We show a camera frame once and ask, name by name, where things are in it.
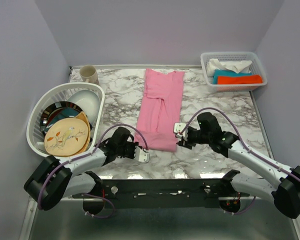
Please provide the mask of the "pink t shirt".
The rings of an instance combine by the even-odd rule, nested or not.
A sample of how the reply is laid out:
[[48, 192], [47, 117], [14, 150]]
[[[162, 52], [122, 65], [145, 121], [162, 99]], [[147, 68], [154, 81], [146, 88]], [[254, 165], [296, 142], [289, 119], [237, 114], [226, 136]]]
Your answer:
[[141, 100], [134, 140], [150, 150], [171, 152], [177, 150], [174, 125], [180, 121], [183, 91], [183, 71], [169, 73], [146, 69], [144, 92]]

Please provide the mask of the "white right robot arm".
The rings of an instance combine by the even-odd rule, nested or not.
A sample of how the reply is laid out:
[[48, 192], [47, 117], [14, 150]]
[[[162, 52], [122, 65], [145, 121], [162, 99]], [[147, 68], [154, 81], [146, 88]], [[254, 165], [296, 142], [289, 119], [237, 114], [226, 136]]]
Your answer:
[[223, 131], [210, 112], [197, 112], [195, 117], [199, 129], [189, 123], [175, 123], [173, 132], [180, 147], [192, 149], [196, 145], [209, 145], [214, 152], [243, 164], [260, 176], [251, 178], [231, 170], [220, 183], [224, 195], [249, 194], [272, 202], [290, 219], [300, 215], [300, 166], [293, 168], [257, 152], [243, 141], [237, 130], [234, 133]]

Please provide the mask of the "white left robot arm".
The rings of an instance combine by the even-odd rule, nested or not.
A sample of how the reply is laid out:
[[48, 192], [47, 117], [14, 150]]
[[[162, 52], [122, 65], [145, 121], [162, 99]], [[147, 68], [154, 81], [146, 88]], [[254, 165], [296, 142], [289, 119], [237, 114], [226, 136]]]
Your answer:
[[91, 198], [97, 197], [101, 185], [87, 173], [89, 170], [103, 167], [116, 158], [136, 160], [147, 149], [135, 141], [127, 124], [116, 124], [110, 129], [115, 127], [111, 137], [103, 140], [104, 133], [91, 150], [72, 157], [49, 155], [42, 160], [23, 186], [40, 210], [50, 210], [65, 198], [66, 192], [74, 188], [70, 182], [84, 181], [84, 187], [72, 191], [74, 195], [86, 193]]

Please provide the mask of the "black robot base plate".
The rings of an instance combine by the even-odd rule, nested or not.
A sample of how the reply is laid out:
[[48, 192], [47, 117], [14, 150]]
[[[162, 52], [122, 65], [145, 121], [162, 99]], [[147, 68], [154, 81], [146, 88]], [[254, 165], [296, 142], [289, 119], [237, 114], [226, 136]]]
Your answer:
[[105, 179], [101, 188], [117, 209], [219, 208], [238, 196], [227, 178]]

